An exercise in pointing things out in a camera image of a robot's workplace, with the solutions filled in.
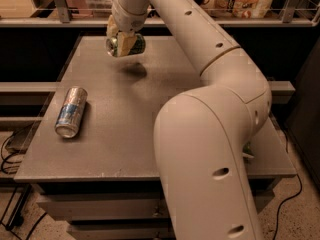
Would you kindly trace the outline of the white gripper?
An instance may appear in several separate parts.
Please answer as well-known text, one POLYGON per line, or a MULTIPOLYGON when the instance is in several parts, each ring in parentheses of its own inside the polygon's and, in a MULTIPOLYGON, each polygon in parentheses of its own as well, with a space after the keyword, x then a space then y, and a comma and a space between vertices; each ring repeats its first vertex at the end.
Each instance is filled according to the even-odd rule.
POLYGON ((117 56, 127 56, 133 48, 139 31, 147 18, 149 0, 113 0, 112 15, 108 18, 106 35, 115 37, 117 33, 117 56))

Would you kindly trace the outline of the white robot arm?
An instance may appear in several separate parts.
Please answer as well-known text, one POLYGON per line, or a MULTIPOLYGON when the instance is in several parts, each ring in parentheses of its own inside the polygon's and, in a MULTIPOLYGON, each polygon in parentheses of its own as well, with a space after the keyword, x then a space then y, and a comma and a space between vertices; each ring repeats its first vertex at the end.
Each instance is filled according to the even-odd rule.
POLYGON ((154 7, 201 78, 169 100, 154 125, 154 152, 177 240, 263 240, 243 147, 271 108, 265 76, 193 0, 113 0, 121 32, 154 7))

